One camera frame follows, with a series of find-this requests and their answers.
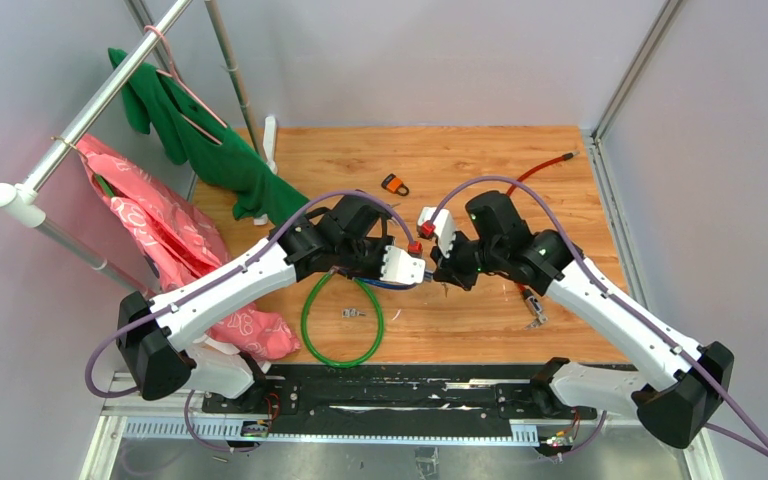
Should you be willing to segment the blue cable lock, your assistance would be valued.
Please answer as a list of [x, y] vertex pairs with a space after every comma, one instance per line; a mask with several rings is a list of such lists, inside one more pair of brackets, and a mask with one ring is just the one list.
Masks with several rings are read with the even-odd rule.
[[[423, 280], [420, 282], [431, 282], [433, 279], [433, 272], [430, 270], [426, 270], [424, 272]], [[367, 286], [371, 286], [374, 288], [380, 288], [384, 290], [392, 290], [392, 291], [405, 291], [405, 290], [411, 290], [413, 288], [418, 287], [420, 284], [399, 284], [399, 283], [393, 283], [393, 282], [386, 282], [382, 281], [380, 279], [371, 279], [371, 278], [364, 278], [360, 277], [358, 275], [349, 275], [347, 278], [351, 278], [353, 280], [356, 280], [357, 282], [360, 282], [362, 284], [365, 284]]]

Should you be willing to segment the small silver cable keys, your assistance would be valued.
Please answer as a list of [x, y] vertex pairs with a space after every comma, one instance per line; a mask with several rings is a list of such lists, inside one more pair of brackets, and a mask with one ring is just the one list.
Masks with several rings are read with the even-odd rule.
[[341, 312], [342, 318], [354, 318], [354, 317], [361, 317], [361, 316], [365, 316], [365, 313], [355, 308], [345, 308]]

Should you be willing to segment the red lock silver keys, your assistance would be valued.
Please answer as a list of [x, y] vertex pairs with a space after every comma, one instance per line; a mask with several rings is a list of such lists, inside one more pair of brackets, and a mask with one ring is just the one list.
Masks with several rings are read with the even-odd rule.
[[538, 298], [530, 289], [525, 289], [522, 292], [523, 300], [527, 309], [532, 315], [531, 322], [526, 326], [526, 329], [539, 328], [548, 321], [545, 310]]

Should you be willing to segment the orange black padlock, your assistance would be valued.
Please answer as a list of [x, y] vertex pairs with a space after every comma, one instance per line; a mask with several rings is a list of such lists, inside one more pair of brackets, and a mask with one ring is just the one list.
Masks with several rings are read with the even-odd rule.
[[403, 197], [410, 194], [410, 189], [405, 185], [403, 180], [395, 174], [387, 175], [381, 182], [381, 187], [389, 193]]

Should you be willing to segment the green cable lock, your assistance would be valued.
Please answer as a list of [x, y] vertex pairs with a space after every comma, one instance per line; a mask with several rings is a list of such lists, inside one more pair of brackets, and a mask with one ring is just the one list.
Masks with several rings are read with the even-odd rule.
[[384, 309], [371, 286], [343, 280], [336, 292], [346, 294], [365, 316], [342, 318], [336, 293], [330, 290], [335, 273], [322, 275], [305, 298], [299, 319], [303, 346], [317, 362], [334, 369], [358, 367], [371, 360], [383, 344]]

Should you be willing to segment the red cable lock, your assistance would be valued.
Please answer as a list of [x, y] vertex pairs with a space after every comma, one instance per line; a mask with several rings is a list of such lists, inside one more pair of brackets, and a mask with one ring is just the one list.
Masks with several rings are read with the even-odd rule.
[[540, 164], [530, 168], [529, 170], [525, 171], [523, 174], [521, 174], [516, 179], [516, 181], [519, 182], [519, 183], [525, 183], [526, 180], [528, 180], [531, 176], [533, 176], [534, 174], [540, 172], [541, 170], [546, 169], [546, 168], [551, 167], [551, 166], [554, 166], [554, 165], [557, 165], [557, 164], [562, 163], [562, 162], [569, 161], [569, 160], [575, 158], [576, 156], [578, 156], [579, 154], [580, 154], [579, 151], [572, 151], [572, 152], [564, 153], [564, 154], [562, 154], [560, 156], [557, 156], [555, 158], [552, 158], [550, 160], [544, 161], [544, 162], [542, 162], [542, 163], [540, 163]]

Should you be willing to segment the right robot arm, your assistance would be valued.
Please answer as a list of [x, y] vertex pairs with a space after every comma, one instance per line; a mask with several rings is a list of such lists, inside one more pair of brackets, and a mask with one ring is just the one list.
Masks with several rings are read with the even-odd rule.
[[465, 209], [474, 240], [456, 229], [448, 210], [426, 207], [420, 213], [420, 236], [436, 242], [435, 281], [466, 291], [481, 274], [521, 284], [587, 322], [635, 368], [621, 372], [554, 357], [529, 381], [535, 411], [552, 418], [568, 407], [588, 407], [634, 417], [662, 443], [688, 447], [723, 402], [711, 383], [728, 387], [733, 353], [664, 324], [577, 246], [567, 246], [558, 231], [533, 232], [508, 195], [484, 192]]

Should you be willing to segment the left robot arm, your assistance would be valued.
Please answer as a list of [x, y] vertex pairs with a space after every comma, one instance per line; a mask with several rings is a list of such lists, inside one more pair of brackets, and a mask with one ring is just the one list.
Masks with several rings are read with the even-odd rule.
[[409, 228], [393, 207], [357, 190], [334, 192], [337, 204], [324, 207], [313, 223], [313, 199], [273, 229], [254, 247], [184, 287], [151, 300], [134, 292], [119, 307], [118, 330], [111, 336], [135, 385], [146, 401], [182, 389], [222, 395], [243, 413], [258, 411], [266, 386], [252, 355], [222, 353], [202, 338], [219, 321], [274, 291], [333, 267], [361, 278], [410, 284], [424, 272], [401, 268], [406, 251], [388, 234], [369, 236], [377, 223], [394, 220]]

